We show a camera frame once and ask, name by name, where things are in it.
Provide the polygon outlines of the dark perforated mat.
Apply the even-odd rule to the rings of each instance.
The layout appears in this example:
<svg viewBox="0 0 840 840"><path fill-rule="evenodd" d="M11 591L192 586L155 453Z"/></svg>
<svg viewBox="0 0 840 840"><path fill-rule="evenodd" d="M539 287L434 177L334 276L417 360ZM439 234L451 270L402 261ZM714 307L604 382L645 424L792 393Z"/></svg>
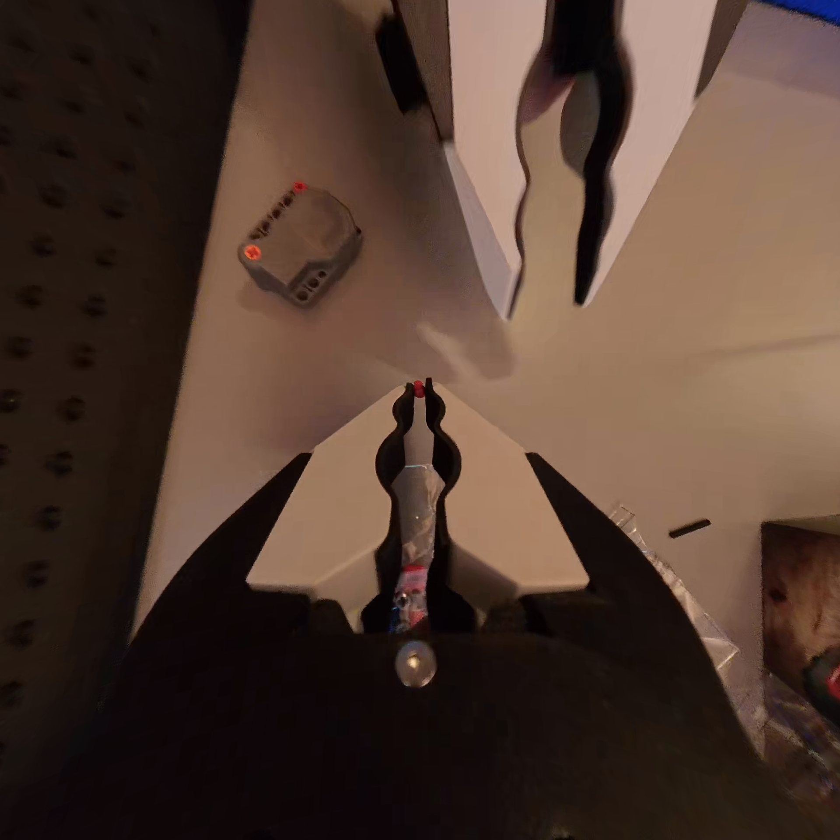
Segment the dark perforated mat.
<svg viewBox="0 0 840 840"><path fill-rule="evenodd" d="M252 7L2 2L2 838L127 640Z"/></svg>

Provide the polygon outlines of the grey desk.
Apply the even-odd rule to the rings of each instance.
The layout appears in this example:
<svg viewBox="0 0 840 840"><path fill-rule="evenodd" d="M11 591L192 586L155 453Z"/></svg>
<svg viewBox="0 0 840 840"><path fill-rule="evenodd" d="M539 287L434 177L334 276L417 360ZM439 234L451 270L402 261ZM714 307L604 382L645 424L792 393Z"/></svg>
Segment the grey desk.
<svg viewBox="0 0 840 840"><path fill-rule="evenodd" d="M478 275L423 114L402 115L385 2L255 2L136 622L294 455L432 376L647 546L762 673L760 525L838 513L838 28L748 6L608 278L572 302L561 108L522 132L531 184L510 321ZM238 245L295 181L363 233L299 309ZM708 518L679 539L668 531Z"/></svg>

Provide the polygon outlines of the toy truck set box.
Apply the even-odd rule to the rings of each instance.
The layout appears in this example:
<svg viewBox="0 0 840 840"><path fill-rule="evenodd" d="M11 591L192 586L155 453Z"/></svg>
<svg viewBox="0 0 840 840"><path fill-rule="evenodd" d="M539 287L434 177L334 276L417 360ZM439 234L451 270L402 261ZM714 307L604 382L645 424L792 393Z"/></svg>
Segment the toy truck set box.
<svg viewBox="0 0 840 840"><path fill-rule="evenodd" d="M839 516L761 526L763 669L838 729Z"/></svg>

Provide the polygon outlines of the crumpled clear plastic bag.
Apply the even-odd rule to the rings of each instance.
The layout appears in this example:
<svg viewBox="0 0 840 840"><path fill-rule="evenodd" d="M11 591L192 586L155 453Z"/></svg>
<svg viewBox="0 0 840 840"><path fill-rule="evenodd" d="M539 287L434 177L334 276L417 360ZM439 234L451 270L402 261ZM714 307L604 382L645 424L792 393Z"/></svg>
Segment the crumpled clear plastic bag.
<svg viewBox="0 0 840 840"><path fill-rule="evenodd" d="M752 745L786 793L838 833L838 729L767 670L736 689L734 707Z"/></svg>

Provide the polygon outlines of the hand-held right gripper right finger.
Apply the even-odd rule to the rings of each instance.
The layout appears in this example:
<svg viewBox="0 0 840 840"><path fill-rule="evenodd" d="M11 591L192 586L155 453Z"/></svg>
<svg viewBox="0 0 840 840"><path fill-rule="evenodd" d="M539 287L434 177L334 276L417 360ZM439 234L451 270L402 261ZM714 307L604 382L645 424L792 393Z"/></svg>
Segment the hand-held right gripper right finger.
<svg viewBox="0 0 840 840"><path fill-rule="evenodd" d="M433 634L471 634L524 596L582 592L589 575L525 449L428 377L437 495L427 574Z"/></svg>

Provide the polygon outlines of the clear bag of mixed parts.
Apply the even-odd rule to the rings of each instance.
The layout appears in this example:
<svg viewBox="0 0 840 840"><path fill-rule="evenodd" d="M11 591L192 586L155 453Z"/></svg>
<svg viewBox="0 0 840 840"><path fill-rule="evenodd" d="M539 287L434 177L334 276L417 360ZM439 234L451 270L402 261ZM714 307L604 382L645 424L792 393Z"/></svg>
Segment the clear bag of mixed parts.
<svg viewBox="0 0 840 840"><path fill-rule="evenodd" d="M732 663L740 656L740 649L719 625L707 614L697 599L686 588L673 568L650 549L637 528L635 514L621 504L616 504L609 519L632 540L641 553L656 569L676 600L681 604L690 623L696 630L721 682L726 681Z"/></svg>

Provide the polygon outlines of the grey toy motor block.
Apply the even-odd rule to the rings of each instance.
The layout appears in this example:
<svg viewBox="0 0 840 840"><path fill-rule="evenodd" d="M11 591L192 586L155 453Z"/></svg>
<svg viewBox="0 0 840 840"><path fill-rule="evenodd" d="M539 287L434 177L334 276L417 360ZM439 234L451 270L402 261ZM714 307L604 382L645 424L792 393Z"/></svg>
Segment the grey toy motor block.
<svg viewBox="0 0 840 840"><path fill-rule="evenodd" d="M237 257L259 289L310 309L352 267L363 233L330 192L308 185L295 196L291 187L248 231Z"/></svg>

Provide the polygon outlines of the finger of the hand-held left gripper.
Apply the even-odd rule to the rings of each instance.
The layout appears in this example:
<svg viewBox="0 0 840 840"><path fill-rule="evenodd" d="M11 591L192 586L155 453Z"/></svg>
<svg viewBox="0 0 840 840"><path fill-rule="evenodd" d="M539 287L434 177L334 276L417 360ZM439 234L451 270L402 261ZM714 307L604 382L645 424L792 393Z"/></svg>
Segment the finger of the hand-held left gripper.
<svg viewBox="0 0 840 840"><path fill-rule="evenodd" d="M560 152L583 189L577 306L605 281L694 110L715 5L554 3L554 75L570 83Z"/></svg>
<svg viewBox="0 0 840 840"><path fill-rule="evenodd" d="M528 183L519 111L543 46L544 1L450 1L454 133L444 142L469 242L488 298L511 318L522 274L519 214Z"/></svg>

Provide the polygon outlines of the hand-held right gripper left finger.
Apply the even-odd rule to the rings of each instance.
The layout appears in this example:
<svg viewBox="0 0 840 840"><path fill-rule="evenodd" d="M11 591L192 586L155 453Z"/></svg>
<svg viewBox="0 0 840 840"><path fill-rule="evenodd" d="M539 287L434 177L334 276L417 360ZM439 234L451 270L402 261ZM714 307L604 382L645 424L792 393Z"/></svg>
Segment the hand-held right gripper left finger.
<svg viewBox="0 0 840 840"><path fill-rule="evenodd" d="M256 592L305 595L340 604L352 629L379 594L375 553L391 524L392 499L376 474L375 458L396 432L398 402L413 415L406 383L386 393L325 438L300 478L249 571Z"/></svg>

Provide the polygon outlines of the blue plastic bin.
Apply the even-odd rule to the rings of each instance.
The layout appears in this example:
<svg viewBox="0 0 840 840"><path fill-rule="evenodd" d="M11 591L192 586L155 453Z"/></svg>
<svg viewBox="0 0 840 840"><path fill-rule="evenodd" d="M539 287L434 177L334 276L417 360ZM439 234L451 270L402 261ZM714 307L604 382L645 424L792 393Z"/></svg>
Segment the blue plastic bin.
<svg viewBox="0 0 840 840"><path fill-rule="evenodd" d="M759 1L759 3L839 27L839 1Z"/></svg>

